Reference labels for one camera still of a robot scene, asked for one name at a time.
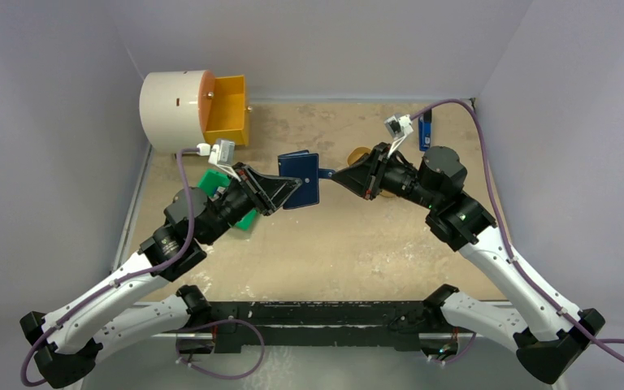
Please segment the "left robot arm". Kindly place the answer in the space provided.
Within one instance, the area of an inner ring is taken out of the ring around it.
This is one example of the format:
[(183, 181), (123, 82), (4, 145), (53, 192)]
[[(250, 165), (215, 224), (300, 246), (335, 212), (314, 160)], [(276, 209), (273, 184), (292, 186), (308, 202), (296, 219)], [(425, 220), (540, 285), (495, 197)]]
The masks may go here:
[(184, 285), (143, 310), (132, 305), (179, 279), (207, 256), (211, 245), (249, 212), (276, 212), (301, 186), (299, 178), (261, 175), (244, 163), (216, 199), (184, 186), (164, 210), (165, 223), (114, 273), (74, 301), (20, 321), (31, 344), (41, 383), (65, 388), (84, 378), (103, 358), (156, 333), (186, 328), (200, 332), (211, 305), (196, 286)]

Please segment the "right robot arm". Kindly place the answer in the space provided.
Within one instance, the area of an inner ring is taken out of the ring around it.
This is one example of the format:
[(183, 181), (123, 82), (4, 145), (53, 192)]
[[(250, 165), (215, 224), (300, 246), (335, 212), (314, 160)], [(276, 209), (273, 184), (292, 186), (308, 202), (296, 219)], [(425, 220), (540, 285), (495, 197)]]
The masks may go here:
[(423, 318), (436, 331), (473, 331), (512, 351), (533, 377), (556, 383), (605, 325), (595, 309), (580, 309), (553, 288), (516, 249), (506, 249), (494, 217), (463, 187), (466, 167), (456, 151), (428, 149), (418, 167), (379, 143), (331, 180), (359, 197), (380, 192), (429, 210), (426, 224), (450, 249), (478, 267), (504, 293), (503, 310), (442, 285), (426, 300)]

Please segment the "blue leather card holder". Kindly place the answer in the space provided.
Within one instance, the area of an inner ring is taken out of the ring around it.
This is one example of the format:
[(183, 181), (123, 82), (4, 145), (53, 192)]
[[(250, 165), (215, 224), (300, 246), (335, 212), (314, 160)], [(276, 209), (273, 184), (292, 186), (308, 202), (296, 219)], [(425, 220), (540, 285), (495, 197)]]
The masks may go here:
[(319, 155), (307, 149), (280, 154), (277, 162), (280, 176), (298, 178), (301, 181), (301, 186), (284, 203), (285, 210), (319, 204), (319, 181), (331, 179), (336, 172), (332, 169), (321, 168)]

